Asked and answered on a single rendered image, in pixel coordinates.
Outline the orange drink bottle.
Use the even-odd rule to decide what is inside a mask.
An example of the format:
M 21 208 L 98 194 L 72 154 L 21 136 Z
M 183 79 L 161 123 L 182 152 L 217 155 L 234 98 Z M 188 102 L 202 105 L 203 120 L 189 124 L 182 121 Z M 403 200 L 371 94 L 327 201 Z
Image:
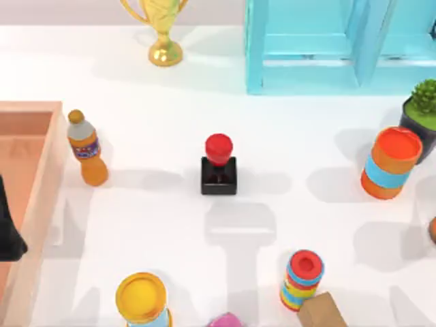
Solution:
M 101 146 L 96 129 L 84 114 L 74 109 L 68 114 L 67 138 L 74 157 L 81 164 L 81 175 L 90 186 L 100 186 L 108 179 L 108 169 L 101 158 Z

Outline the stack of coloured rings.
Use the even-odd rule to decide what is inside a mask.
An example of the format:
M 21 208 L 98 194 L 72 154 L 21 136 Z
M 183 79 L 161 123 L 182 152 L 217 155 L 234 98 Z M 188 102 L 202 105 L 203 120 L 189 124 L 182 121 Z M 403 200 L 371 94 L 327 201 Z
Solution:
M 313 251 L 301 249 L 290 257 L 280 289 L 280 300 L 285 307 L 299 311 L 303 302 L 316 292 L 324 274 L 324 263 Z

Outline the gold trophy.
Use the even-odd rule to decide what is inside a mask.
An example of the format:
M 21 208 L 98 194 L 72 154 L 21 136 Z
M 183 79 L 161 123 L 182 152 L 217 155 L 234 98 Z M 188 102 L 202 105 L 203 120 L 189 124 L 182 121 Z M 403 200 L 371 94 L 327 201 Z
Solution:
M 160 67 L 170 67 L 183 59 L 182 48 L 170 39 L 170 30 L 188 0 L 139 0 L 144 16 L 139 15 L 127 0 L 119 1 L 132 17 L 150 25 L 156 31 L 157 40 L 149 48 L 151 63 Z

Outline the green plant in black pot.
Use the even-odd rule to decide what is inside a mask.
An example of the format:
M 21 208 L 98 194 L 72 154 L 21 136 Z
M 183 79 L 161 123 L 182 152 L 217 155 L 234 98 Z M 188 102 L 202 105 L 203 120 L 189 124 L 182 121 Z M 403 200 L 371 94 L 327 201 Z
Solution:
M 422 154 L 417 161 L 424 161 L 436 146 L 436 80 L 418 83 L 411 96 L 403 103 L 401 127 L 414 132 L 422 142 Z

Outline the red and black stamp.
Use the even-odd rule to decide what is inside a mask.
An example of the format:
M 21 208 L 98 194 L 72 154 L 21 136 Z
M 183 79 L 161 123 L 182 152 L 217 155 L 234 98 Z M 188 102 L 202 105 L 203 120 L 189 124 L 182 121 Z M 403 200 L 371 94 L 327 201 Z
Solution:
M 236 195 L 237 169 L 232 151 L 232 140 L 225 134 L 212 134 L 206 139 L 206 155 L 201 161 L 202 195 Z

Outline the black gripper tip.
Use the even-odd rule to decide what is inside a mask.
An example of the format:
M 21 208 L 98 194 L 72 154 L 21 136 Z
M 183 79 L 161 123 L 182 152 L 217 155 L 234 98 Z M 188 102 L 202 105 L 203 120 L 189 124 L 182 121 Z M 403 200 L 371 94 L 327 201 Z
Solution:
M 0 175 L 0 262 L 17 262 L 26 252 L 28 246 L 12 220 Z

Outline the orange and blue can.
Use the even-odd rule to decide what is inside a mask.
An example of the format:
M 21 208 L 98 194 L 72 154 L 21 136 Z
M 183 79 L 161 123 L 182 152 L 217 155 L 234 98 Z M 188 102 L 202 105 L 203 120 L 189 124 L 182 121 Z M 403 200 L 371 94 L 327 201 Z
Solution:
M 374 198 L 389 200 L 402 190 L 422 154 L 420 138 L 405 127 L 388 127 L 377 135 L 360 177 Z

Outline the brown cardboard box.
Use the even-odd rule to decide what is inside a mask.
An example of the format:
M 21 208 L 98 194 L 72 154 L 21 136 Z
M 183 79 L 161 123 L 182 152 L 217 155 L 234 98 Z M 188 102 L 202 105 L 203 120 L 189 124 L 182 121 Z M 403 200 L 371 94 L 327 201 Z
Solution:
M 302 327 L 348 327 L 330 292 L 304 301 L 297 316 Z

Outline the light blue rack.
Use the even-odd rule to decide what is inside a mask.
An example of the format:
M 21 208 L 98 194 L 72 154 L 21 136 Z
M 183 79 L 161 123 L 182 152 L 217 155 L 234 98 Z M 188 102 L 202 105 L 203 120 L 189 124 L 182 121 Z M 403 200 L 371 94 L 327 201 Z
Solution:
M 436 0 L 245 0 L 250 94 L 402 95 L 436 78 Z

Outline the salmon-coloured shallow box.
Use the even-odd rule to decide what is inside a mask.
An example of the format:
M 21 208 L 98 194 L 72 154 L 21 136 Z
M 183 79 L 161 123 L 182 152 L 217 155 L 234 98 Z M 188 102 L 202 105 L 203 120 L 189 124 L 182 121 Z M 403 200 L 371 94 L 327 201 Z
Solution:
M 67 157 L 61 102 L 0 101 L 0 175 L 28 252 L 0 263 L 0 327 L 29 327 Z

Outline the yellow can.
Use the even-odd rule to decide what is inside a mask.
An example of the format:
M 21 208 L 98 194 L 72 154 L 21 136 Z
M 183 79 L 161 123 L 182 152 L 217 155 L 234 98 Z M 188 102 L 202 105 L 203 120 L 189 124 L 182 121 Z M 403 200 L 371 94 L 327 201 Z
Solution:
M 116 290 L 116 307 L 125 327 L 172 327 L 162 280 L 147 272 L 126 277 Z

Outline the pink object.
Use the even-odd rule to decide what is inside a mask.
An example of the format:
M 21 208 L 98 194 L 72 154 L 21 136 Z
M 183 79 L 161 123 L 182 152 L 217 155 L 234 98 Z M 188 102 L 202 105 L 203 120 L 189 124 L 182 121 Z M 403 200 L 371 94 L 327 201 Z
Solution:
M 207 327 L 244 327 L 244 325 L 235 314 L 227 312 L 213 318 Z

